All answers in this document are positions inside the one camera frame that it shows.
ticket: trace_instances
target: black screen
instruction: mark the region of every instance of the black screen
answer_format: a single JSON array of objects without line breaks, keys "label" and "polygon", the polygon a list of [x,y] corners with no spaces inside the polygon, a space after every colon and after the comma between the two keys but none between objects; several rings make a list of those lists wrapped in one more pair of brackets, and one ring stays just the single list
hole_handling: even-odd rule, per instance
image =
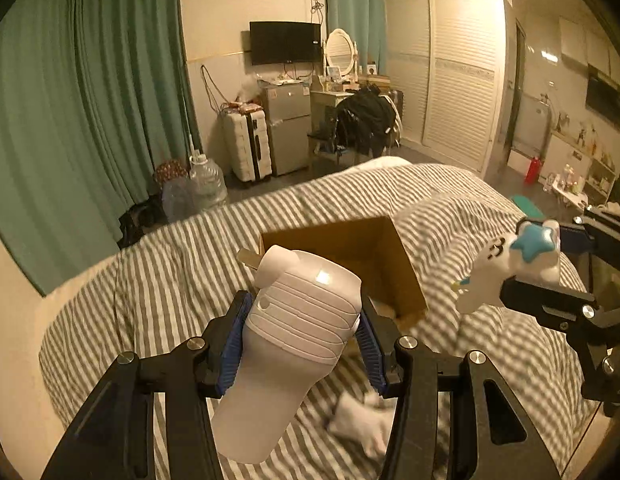
[{"label": "black screen", "polygon": [[303,22],[250,22],[253,65],[321,60],[321,26]]},{"label": "black screen", "polygon": [[595,75],[587,81],[586,105],[620,130],[620,92]]}]

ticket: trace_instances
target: teal curtain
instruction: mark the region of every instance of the teal curtain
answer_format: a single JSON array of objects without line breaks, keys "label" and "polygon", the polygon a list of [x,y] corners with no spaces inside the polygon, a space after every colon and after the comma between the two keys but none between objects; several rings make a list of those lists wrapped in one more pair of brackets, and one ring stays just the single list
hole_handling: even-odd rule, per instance
[{"label": "teal curtain", "polygon": [[357,42],[360,64],[376,62],[385,73],[385,0],[328,0],[328,29],[345,30]]},{"label": "teal curtain", "polygon": [[17,0],[0,23],[0,237],[48,293],[186,159],[178,0]]}]

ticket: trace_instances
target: plush toy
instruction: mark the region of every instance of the plush toy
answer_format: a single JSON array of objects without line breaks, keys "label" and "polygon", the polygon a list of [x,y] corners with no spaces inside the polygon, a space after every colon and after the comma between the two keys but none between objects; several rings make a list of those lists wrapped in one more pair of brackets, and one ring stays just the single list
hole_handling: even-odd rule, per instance
[{"label": "plush toy", "polygon": [[503,307],[500,290],[511,276],[557,284],[560,277],[558,222],[542,226],[524,222],[519,234],[505,233],[479,251],[469,278],[452,284],[458,292],[456,310],[471,314],[483,304]]}]

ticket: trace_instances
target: blue gripper pad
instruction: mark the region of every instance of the blue gripper pad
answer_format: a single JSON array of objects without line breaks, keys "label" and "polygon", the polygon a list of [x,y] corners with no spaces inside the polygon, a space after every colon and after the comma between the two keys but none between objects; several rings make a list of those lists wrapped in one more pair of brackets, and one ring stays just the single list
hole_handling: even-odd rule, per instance
[{"label": "blue gripper pad", "polygon": [[234,318],[232,328],[221,352],[219,379],[216,383],[216,391],[220,395],[225,395],[226,390],[234,384],[234,378],[239,369],[241,354],[243,353],[243,326],[250,313],[253,301],[254,298],[251,294],[246,294],[243,298],[243,303]]},{"label": "blue gripper pad", "polygon": [[361,320],[355,336],[357,343],[359,343],[367,378],[376,392],[382,395],[386,393],[388,388],[388,383],[385,380],[385,371],[383,370],[383,354],[376,341],[370,321],[363,310],[361,311]]}]

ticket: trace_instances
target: red fire extinguisher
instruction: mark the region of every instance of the red fire extinguisher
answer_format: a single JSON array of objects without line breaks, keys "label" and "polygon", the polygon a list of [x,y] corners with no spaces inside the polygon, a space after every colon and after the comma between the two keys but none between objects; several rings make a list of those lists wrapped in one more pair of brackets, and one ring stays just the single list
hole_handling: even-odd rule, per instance
[{"label": "red fire extinguisher", "polygon": [[530,167],[527,169],[527,174],[525,175],[526,184],[533,184],[538,180],[539,173],[541,173],[541,166],[541,159],[535,156],[535,158],[530,161]]}]

